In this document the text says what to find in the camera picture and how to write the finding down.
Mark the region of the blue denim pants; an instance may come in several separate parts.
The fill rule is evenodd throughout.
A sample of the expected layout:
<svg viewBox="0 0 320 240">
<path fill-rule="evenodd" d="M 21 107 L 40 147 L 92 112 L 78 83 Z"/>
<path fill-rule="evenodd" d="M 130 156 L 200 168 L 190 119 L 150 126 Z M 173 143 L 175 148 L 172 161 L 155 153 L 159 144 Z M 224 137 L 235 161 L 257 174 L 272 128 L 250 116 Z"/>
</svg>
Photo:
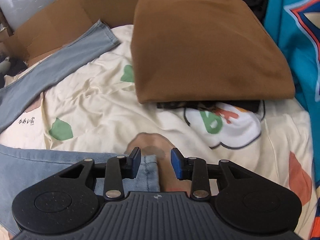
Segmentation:
<svg viewBox="0 0 320 240">
<path fill-rule="evenodd" d="M 24 189 L 86 158 L 128 154 L 158 132 L 137 101 L 133 25 L 95 23 L 1 89 L 1 238 L 19 233 L 11 206 Z"/>
</svg>

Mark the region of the cream bear print bedsheet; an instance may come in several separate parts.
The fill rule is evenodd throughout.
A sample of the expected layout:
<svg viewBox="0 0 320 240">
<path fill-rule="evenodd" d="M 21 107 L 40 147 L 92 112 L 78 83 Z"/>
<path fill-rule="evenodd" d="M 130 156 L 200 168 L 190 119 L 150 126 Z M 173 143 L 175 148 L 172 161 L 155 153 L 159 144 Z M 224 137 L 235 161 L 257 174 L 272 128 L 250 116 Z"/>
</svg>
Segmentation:
<svg viewBox="0 0 320 240">
<path fill-rule="evenodd" d="M 229 159 L 291 189 L 302 202 L 296 233 L 314 227 L 317 193 L 309 114 L 295 99 L 262 101 L 256 113 L 218 103 L 213 111 L 159 109 L 138 102 L 131 59 L 133 26 L 113 29 L 119 46 L 41 92 L 1 133 L 1 239 L 17 232 L 12 199 L 64 167 L 99 154 L 142 152 L 131 190 L 189 191 L 170 151 L 215 164 Z"/>
</svg>

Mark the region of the brown cushion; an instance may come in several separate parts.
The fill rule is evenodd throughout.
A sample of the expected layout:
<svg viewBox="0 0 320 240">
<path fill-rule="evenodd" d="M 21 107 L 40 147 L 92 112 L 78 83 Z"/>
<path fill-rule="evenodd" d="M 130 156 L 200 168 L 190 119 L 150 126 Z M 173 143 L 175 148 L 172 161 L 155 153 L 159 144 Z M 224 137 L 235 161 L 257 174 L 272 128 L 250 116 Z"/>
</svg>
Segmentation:
<svg viewBox="0 0 320 240">
<path fill-rule="evenodd" d="M 284 55 L 242 0 L 138 0 L 133 25 L 140 103 L 295 95 Z"/>
</svg>

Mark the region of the black garment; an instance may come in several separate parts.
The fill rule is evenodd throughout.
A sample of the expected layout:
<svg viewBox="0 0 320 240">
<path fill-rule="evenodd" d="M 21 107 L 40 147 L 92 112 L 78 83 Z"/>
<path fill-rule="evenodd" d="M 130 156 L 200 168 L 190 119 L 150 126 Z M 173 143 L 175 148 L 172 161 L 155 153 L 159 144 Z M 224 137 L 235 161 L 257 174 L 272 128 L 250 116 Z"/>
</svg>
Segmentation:
<svg viewBox="0 0 320 240">
<path fill-rule="evenodd" d="M 10 63 L 11 63 L 11 67 L 5 75 L 15 76 L 15 75 L 20 74 L 21 72 L 23 72 L 27 69 L 27 65 L 22 60 L 20 60 L 18 58 L 10 57 Z M 5 75 L 1 74 L 1 88 L 3 88 L 5 85 L 5 79 L 4 79 Z"/>
</svg>

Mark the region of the grey neck pillow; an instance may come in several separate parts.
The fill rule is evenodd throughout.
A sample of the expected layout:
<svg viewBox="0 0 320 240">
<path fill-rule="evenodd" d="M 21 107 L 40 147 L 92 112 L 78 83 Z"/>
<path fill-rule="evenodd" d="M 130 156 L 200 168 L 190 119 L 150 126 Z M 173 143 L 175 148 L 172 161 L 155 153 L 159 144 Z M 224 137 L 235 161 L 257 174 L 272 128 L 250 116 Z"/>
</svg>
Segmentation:
<svg viewBox="0 0 320 240">
<path fill-rule="evenodd" d="M 10 57 L 6 57 L 1 63 L 0 63 L 0 73 L 2 75 L 5 75 L 11 67 L 10 63 Z"/>
</svg>

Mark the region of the brown cardboard sheet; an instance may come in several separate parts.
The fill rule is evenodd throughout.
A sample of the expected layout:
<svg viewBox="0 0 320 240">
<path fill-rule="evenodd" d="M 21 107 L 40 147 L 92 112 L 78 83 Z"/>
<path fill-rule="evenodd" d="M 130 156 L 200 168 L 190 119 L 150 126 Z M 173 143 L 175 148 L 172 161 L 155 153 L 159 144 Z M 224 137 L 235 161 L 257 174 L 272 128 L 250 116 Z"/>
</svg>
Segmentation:
<svg viewBox="0 0 320 240">
<path fill-rule="evenodd" d="M 35 63 L 76 40 L 98 20 L 131 24 L 138 0 L 57 0 L 1 42 L 1 53 Z"/>
</svg>

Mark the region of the blue patterned blanket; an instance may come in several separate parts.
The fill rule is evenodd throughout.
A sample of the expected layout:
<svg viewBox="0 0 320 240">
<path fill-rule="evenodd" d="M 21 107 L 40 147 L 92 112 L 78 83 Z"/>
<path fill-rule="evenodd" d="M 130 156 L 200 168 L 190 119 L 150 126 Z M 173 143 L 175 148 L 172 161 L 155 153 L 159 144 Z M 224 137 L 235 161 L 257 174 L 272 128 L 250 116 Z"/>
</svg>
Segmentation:
<svg viewBox="0 0 320 240">
<path fill-rule="evenodd" d="M 284 54 L 295 97 L 309 113 L 319 185 L 319 0 L 268 0 L 264 27 Z"/>
</svg>

